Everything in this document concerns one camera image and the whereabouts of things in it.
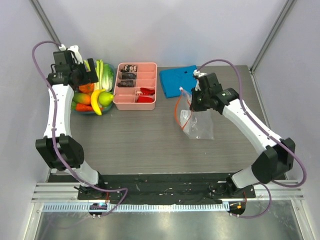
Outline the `yellow banana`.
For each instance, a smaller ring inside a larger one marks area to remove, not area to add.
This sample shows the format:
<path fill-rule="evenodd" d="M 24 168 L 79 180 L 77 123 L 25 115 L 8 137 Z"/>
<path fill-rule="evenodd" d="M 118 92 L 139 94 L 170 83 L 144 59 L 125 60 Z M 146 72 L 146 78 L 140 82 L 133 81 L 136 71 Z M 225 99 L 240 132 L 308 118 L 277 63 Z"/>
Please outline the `yellow banana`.
<path fill-rule="evenodd" d="M 99 98 L 99 95 L 105 91 L 106 91 L 105 89 L 97 89 L 93 91 L 90 97 L 91 107 L 98 116 L 102 115 L 102 110 L 98 104 L 98 98 Z"/>

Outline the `green pear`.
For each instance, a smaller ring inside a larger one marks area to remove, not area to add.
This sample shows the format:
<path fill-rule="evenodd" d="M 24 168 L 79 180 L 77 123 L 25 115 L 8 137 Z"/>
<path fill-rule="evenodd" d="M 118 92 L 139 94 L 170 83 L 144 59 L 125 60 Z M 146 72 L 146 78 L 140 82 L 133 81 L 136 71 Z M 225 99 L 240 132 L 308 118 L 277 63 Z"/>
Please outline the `green pear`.
<path fill-rule="evenodd" d="M 113 99 L 114 99 L 114 95 L 110 92 L 104 91 L 100 93 L 98 96 L 98 102 L 104 108 L 109 106 L 113 102 Z"/>

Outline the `clear zip top bag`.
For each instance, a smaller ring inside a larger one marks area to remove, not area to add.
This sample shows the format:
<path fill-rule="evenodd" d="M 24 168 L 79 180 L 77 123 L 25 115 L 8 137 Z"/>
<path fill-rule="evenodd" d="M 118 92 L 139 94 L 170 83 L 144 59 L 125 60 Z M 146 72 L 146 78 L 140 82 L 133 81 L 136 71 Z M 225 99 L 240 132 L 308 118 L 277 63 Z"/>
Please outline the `clear zip top bag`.
<path fill-rule="evenodd" d="M 174 118 L 184 134 L 191 140 L 214 140 L 212 114 L 206 111 L 191 111 L 192 95 L 182 87 L 174 107 Z"/>

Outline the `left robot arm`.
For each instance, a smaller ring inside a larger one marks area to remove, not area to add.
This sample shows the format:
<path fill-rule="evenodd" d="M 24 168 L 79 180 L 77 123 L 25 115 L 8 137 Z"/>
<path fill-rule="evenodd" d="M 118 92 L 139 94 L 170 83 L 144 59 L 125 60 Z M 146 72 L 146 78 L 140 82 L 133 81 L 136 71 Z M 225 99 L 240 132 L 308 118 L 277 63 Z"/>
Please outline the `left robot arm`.
<path fill-rule="evenodd" d="M 54 71 L 44 78 L 49 92 L 48 121 L 35 148 L 50 169 L 73 176 L 80 182 L 80 192 L 100 200 L 107 192 L 105 181 L 85 161 L 82 145 L 72 137 L 70 121 L 74 87 L 97 81 L 97 75 L 72 56 L 58 56 L 54 61 Z"/>

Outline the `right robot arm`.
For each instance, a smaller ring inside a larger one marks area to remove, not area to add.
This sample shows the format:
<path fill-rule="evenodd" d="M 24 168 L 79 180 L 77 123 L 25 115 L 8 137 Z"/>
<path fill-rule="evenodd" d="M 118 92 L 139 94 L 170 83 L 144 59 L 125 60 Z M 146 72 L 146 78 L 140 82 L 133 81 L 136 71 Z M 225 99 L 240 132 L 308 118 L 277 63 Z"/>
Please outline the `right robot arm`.
<path fill-rule="evenodd" d="M 239 94 L 233 88 L 227 88 L 217 94 L 210 88 L 206 90 L 192 88 L 191 94 L 191 111 L 212 109 L 219 112 L 244 134 L 258 154 L 252 165 L 227 178 L 225 190 L 230 197 L 238 197 L 244 188 L 250 185 L 267 184 L 293 168 L 294 158 L 285 148 L 294 152 L 296 147 L 294 141 L 291 138 L 283 139 L 279 135 L 276 135 L 276 141 L 273 141 L 272 131 L 246 104 L 241 104 Z"/>

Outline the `small orange fruit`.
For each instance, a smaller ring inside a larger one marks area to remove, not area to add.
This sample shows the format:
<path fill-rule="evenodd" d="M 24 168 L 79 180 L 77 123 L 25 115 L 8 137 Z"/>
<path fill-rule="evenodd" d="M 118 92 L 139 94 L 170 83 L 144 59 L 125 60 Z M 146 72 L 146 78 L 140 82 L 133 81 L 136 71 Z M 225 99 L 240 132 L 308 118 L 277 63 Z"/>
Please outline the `small orange fruit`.
<path fill-rule="evenodd" d="M 84 94 L 89 94 L 89 93 L 92 93 L 95 89 L 95 84 L 94 83 L 88 83 L 88 84 L 85 84 L 85 85 L 80 85 L 78 87 L 78 90 L 81 92 L 81 93 L 84 93 Z"/>

